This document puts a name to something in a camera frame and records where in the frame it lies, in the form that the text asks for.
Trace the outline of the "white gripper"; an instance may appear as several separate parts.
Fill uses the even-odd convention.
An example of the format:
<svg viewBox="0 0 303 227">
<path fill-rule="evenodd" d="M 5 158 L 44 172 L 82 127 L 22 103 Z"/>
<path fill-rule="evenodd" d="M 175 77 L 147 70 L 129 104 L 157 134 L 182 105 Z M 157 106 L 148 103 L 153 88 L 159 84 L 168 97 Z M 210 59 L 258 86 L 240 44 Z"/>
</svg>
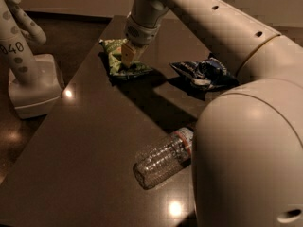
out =
<svg viewBox="0 0 303 227">
<path fill-rule="evenodd" d="M 131 15 L 127 17 L 124 33 L 129 40 L 121 46 L 121 62 L 130 67 L 139 58 L 140 47 L 149 45 L 156 37 L 160 25 L 148 28 L 137 23 Z"/>
</svg>

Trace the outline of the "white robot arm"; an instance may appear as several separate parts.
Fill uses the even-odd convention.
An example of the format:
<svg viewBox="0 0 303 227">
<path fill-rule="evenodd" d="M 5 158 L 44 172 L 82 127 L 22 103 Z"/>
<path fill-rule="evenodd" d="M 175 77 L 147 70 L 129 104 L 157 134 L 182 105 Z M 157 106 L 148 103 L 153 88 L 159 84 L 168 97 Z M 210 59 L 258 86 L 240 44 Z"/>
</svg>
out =
<svg viewBox="0 0 303 227">
<path fill-rule="evenodd" d="M 303 227 L 303 50 L 222 0 L 134 0 L 122 60 L 138 59 L 172 11 L 240 86 L 196 124 L 198 227 Z"/>
</svg>

